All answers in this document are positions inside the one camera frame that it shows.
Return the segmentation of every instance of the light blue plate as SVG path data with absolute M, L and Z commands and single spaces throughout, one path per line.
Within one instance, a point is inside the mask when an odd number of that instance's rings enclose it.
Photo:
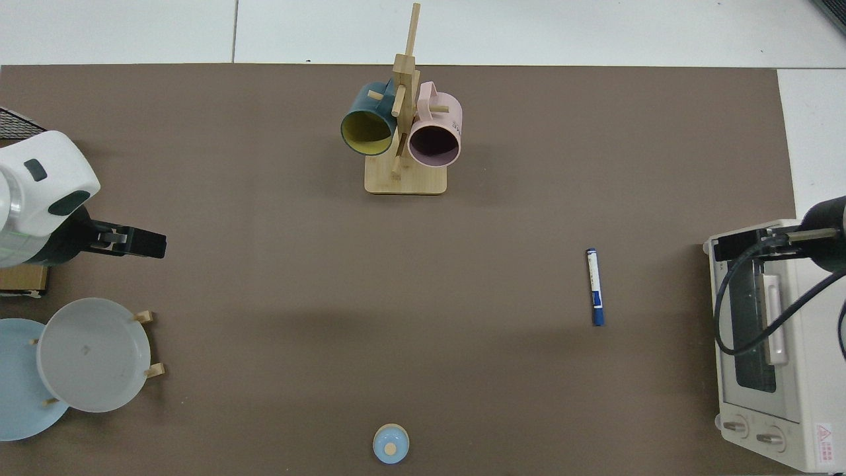
M 36 348 L 44 324 L 29 319 L 0 319 L 0 441 L 15 441 L 39 434 L 56 423 L 68 405 L 41 403 L 53 395 L 41 382 Z

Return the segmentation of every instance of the oven door handle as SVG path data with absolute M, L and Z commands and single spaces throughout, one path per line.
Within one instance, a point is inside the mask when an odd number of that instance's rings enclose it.
M 759 274 L 758 278 L 763 294 L 763 322 L 761 324 L 765 329 L 782 314 L 781 280 L 777 274 Z M 784 326 L 779 327 L 772 335 L 767 337 L 765 349 L 766 363 L 770 365 L 786 365 L 788 363 L 788 353 L 784 346 Z

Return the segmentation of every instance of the mug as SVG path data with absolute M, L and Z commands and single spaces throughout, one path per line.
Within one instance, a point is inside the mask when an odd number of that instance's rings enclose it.
M 364 155 L 379 155 L 391 146 L 397 129 L 397 118 L 391 115 L 395 95 L 393 80 L 361 88 L 341 121 L 341 137 L 350 148 Z
M 447 112 L 437 111 L 445 108 Z M 461 153 L 463 114 L 459 100 L 446 92 L 438 92 L 435 83 L 425 82 L 420 85 L 417 116 L 409 133 L 411 157 L 429 167 L 446 167 L 455 162 Z

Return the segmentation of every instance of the white toaster oven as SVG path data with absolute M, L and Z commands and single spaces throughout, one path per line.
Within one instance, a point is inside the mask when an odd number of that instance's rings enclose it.
M 714 235 L 703 246 L 716 299 L 732 256 L 774 229 L 778 220 Z M 752 340 L 782 309 L 828 276 L 809 258 L 755 258 L 733 277 L 722 302 L 723 340 L 737 348 Z M 738 356 L 717 348 L 722 437 L 809 473 L 846 471 L 846 360 L 837 320 L 846 279 L 805 304 L 765 345 Z

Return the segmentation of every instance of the white floor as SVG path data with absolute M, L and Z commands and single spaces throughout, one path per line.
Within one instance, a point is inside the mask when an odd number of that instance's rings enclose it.
M 798 215 L 846 194 L 846 35 L 810 0 L 421 3 L 419 64 L 779 69 Z M 410 11 L 410 0 L 0 0 L 0 64 L 390 64 Z

